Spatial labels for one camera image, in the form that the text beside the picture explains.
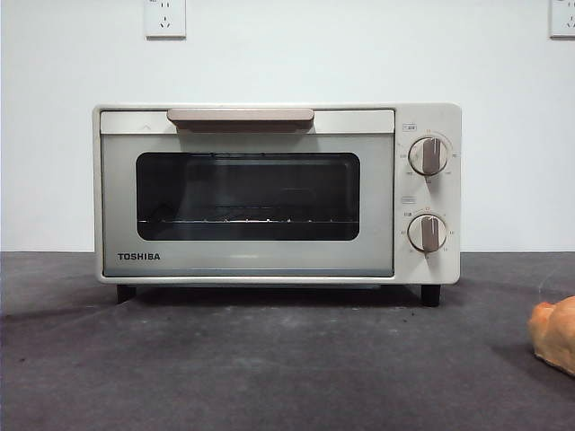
toaster oven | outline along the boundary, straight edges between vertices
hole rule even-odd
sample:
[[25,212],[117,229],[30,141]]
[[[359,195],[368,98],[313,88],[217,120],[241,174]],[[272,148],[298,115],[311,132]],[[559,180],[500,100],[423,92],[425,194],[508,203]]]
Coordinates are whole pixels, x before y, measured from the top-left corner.
[[448,103],[93,111],[96,275],[118,285],[459,278],[461,111]]

bread loaf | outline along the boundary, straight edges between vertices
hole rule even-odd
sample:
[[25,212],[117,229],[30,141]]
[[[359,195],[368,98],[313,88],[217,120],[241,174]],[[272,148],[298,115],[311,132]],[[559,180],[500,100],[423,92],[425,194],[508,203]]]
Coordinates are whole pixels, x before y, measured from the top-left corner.
[[528,326],[535,355],[575,376],[575,296],[538,304]]

black foot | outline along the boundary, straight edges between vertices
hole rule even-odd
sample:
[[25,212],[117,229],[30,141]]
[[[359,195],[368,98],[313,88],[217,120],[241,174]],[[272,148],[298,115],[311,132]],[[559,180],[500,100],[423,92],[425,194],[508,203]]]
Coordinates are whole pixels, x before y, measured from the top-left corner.
[[118,303],[125,303],[127,300],[136,296],[136,287],[130,285],[117,285],[116,293],[118,295]]
[[439,305],[440,294],[441,285],[422,285],[421,305],[424,307],[437,307]]

glass window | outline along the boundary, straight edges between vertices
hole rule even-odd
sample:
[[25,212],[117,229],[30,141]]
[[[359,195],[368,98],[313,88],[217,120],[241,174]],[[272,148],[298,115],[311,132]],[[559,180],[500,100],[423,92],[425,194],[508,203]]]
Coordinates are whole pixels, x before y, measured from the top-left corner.
[[359,159],[348,153],[145,153],[137,231],[149,241],[348,241]]

electrical socket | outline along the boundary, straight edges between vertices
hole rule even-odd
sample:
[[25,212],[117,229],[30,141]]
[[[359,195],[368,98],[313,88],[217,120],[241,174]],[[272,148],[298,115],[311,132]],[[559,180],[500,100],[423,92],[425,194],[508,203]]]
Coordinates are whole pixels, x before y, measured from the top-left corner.
[[186,0],[144,0],[148,38],[186,37]]
[[550,0],[549,35],[575,38],[575,0]]

